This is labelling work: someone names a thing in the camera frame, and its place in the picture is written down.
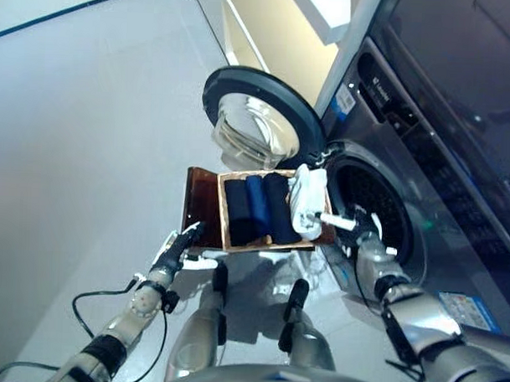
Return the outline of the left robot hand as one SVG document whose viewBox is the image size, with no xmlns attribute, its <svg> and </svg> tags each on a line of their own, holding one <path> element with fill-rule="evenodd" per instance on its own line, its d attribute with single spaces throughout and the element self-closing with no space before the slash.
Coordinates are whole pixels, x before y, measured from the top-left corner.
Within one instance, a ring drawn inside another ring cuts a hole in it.
<svg viewBox="0 0 510 382">
<path fill-rule="evenodd" d="M 187 227 L 181 234 L 177 235 L 172 244 L 161 252 L 152 263 L 148 275 L 162 273 L 167 275 L 169 280 L 175 278 L 183 268 L 183 253 L 192 245 L 195 246 L 205 230 L 204 222 L 197 222 Z"/>
</svg>

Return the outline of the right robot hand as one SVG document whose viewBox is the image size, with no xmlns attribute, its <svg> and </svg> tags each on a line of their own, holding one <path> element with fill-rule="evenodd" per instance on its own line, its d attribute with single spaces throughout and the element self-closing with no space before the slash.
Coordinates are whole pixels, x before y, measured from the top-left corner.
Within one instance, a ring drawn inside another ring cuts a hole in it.
<svg viewBox="0 0 510 382">
<path fill-rule="evenodd" d="M 367 239 L 372 235 L 379 240 L 383 239 L 384 232 L 378 214 L 368 212 L 359 204 L 350 204 L 344 216 L 329 213 L 315 213 L 314 216 L 319 222 L 336 228 L 338 245 L 348 259 L 357 255 L 362 238 Z"/>
</svg>

